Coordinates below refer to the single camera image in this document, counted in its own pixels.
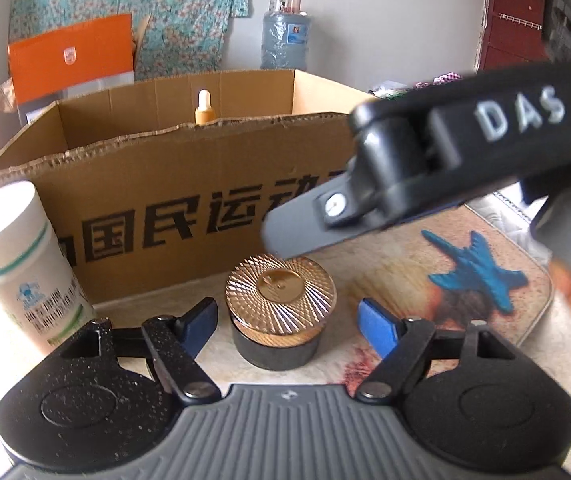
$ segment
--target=blue floral fabric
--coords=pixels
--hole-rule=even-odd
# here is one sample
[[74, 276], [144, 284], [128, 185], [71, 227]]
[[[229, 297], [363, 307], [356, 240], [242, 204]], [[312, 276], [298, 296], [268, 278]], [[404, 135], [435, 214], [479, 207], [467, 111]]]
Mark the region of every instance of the blue floral fabric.
[[147, 14], [136, 79], [217, 70], [232, 17], [248, 15], [248, 0], [14, 0], [9, 41], [72, 23], [130, 12], [133, 27]]

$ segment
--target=white bottle cap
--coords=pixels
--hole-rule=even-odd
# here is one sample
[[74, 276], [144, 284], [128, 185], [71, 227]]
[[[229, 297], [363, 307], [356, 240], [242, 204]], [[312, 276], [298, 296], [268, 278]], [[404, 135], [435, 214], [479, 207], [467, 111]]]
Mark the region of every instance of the white bottle cap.
[[212, 108], [210, 92], [208, 90], [201, 90], [199, 92], [199, 106], [197, 110], [204, 112], [206, 110], [210, 110], [210, 108]]
[[30, 255], [48, 225], [34, 184], [22, 180], [0, 188], [0, 275]]

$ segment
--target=blue airplane print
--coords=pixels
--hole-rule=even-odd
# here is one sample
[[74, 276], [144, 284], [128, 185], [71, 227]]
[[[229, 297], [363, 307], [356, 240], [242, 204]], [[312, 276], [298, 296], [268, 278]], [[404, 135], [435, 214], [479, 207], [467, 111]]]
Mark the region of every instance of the blue airplane print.
[[514, 313], [510, 291], [528, 284], [527, 276], [521, 270], [507, 270], [499, 267], [492, 257], [488, 241], [482, 234], [470, 232], [470, 247], [462, 249], [431, 231], [423, 230], [424, 238], [456, 266], [445, 274], [430, 274], [428, 278], [444, 291], [476, 291], [485, 295], [501, 314]]

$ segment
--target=plastic bottle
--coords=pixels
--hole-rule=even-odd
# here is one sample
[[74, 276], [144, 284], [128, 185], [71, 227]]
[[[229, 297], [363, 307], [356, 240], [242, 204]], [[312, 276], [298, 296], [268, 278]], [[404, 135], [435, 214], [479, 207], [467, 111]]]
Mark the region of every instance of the plastic bottle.
[[305, 13], [265, 13], [261, 40], [261, 68], [306, 70], [309, 28], [310, 18]]
[[216, 114], [210, 101], [210, 92], [201, 90], [199, 92], [199, 105], [195, 110], [195, 124], [206, 124], [216, 120]]
[[277, 12], [281, 8], [281, 0], [270, 0], [268, 12]]
[[286, 10], [286, 0], [279, 0], [277, 12], [284, 12], [284, 10]]
[[299, 14], [301, 12], [301, 0], [287, 0], [285, 5], [285, 12], [290, 12], [291, 14]]
[[0, 307], [43, 352], [95, 317], [28, 181], [0, 188]]

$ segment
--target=gold patterned lid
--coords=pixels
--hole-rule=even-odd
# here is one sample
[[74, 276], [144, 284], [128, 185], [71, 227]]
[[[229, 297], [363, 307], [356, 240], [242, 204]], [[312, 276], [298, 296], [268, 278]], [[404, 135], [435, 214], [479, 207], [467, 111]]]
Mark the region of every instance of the gold patterned lid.
[[265, 346], [291, 347], [311, 340], [323, 330], [336, 299], [329, 274], [304, 256], [253, 256], [240, 263], [226, 283], [234, 324]]

